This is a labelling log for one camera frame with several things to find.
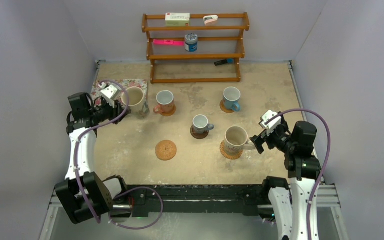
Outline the cream mug with plant print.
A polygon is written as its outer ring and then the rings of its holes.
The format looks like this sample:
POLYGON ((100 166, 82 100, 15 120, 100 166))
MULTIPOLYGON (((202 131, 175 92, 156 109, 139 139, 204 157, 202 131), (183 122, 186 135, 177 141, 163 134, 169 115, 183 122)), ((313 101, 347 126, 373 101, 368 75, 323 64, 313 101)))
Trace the cream mug with plant print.
POLYGON ((224 134, 225 151, 234 154, 240 150, 255 150, 247 131, 240 126, 229 127, 224 134))

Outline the tall cream mug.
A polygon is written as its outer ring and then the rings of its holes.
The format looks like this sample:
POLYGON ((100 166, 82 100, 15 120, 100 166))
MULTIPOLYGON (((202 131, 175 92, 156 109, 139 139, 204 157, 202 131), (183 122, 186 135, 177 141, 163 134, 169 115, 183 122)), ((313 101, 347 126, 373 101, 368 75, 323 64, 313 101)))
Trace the tall cream mug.
POLYGON ((121 95, 121 101, 136 118, 142 120, 149 115, 147 97, 141 88, 136 86, 127 88, 121 95))

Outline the woven rattan coaster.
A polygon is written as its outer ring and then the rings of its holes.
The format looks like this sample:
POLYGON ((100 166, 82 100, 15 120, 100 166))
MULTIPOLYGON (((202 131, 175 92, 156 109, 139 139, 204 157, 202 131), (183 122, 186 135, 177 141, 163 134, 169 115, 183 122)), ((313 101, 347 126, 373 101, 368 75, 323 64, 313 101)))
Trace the woven rattan coaster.
POLYGON ((159 160, 169 161, 177 154, 177 146, 171 140, 162 140, 155 146, 155 155, 159 160))
POLYGON ((225 150, 225 141, 223 140, 221 143, 220 143, 220 146, 219 146, 219 150, 220 150, 220 153, 223 157, 225 157, 226 159, 228 160, 238 160, 242 154, 243 154, 243 149, 241 149, 239 152, 237 153, 233 153, 233 154, 229 154, 226 150, 225 150))

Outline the blue mug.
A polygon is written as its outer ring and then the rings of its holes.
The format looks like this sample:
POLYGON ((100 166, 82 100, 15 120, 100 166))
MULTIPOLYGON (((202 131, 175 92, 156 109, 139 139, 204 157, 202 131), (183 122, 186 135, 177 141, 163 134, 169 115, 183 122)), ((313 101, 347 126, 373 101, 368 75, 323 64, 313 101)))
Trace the blue mug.
POLYGON ((238 88, 230 86, 224 89, 223 91, 223 104, 227 109, 234 110, 234 112, 239 112, 241 106, 239 100, 241 98, 241 92, 238 88))

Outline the small grey white mug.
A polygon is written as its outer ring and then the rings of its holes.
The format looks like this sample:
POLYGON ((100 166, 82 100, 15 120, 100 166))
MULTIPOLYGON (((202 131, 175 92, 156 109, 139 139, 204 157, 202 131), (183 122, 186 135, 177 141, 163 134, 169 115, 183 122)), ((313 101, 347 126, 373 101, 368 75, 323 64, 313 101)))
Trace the small grey white mug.
POLYGON ((198 114, 192 120, 192 129, 195 134, 204 134, 214 128, 215 126, 209 123, 209 119, 205 115, 198 114))

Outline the dark brown wooden coaster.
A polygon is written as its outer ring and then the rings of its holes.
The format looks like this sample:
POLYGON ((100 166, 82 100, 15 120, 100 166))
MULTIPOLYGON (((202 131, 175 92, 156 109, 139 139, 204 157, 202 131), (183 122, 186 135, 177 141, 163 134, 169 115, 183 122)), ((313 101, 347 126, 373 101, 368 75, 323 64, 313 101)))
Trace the dark brown wooden coaster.
POLYGON ((209 131, 204 131, 203 133, 196 133, 194 126, 192 125, 190 127, 190 134, 195 139, 201 140, 201 139, 205 139, 209 135, 209 131))

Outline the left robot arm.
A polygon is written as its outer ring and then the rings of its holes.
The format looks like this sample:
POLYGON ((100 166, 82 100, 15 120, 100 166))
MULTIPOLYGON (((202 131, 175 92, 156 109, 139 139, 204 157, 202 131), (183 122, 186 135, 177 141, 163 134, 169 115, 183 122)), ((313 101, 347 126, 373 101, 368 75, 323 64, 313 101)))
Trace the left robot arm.
POLYGON ((66 118, 66 132, 70 140, 70 161, 64 180, 54 189, 73 224, 90 219, 99 221, 101 215, 113 209, 114 202, 122 205, 129 199, 127 185, 121 176, 101 180, 94 170, 98 127, 103 122, 120 123, 127 112, 117 99, 118 95, 117 90, 103 93, 99 105, 95 105, 92 96, 86 92, 68 97, 71 111, 66 118))

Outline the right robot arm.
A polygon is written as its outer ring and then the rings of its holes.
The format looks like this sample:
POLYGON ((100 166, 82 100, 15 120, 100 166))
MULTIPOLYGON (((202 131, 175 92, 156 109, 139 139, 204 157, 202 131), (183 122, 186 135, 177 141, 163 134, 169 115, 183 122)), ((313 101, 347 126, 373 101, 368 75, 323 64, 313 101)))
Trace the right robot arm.
POLYGON ((263 145, 284 154, 288 178, 268 176, 262 183, 260 196, 272 205, 280 240, 317 240, 318 216, 312 206, 317 204, 321 172, 320 161, 313 155, 317 128, 298 121, 293 131, 284 117, 269 110, 260 118, 263 132, 250 138, 259 154, 263 145))

